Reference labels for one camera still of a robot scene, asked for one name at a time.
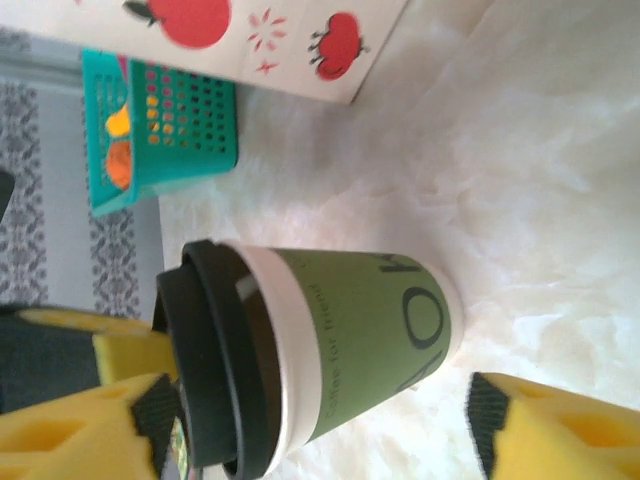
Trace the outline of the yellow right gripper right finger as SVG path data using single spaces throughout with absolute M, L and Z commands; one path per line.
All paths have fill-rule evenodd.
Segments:
M 475 372 L 466 418 L 486 479 L 637 479 L 639 412 Z

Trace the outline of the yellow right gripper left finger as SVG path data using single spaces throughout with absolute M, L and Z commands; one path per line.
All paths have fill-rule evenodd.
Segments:
M 144 374 L 1 416 L 3 479 L 159 479 L 180 400 Z

